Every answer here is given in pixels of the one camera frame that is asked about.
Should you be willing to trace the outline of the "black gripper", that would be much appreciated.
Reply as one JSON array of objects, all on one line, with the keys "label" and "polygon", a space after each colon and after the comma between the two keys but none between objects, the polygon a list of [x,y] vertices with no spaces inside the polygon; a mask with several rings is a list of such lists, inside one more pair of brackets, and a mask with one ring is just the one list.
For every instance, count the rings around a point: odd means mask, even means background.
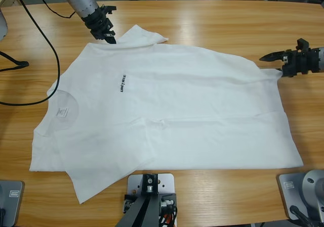
[{"label": "black gripper", "polygon": [[112,11],[114,8],[97,8],[82,20],[95,39],[104,39],[109,44],[116,44],[114,31],[111,30],[113,24],[106,17],[107,14],[112,14]]},{"label": "black gripper", "polygon": [[293,77],[298,73],[308,74],[319,72],[319,49],[308,49],[308,51],[279,51],[262,56],[260,61],[274,62],[280,60],[284,62],[281,68],[282,77]]}]

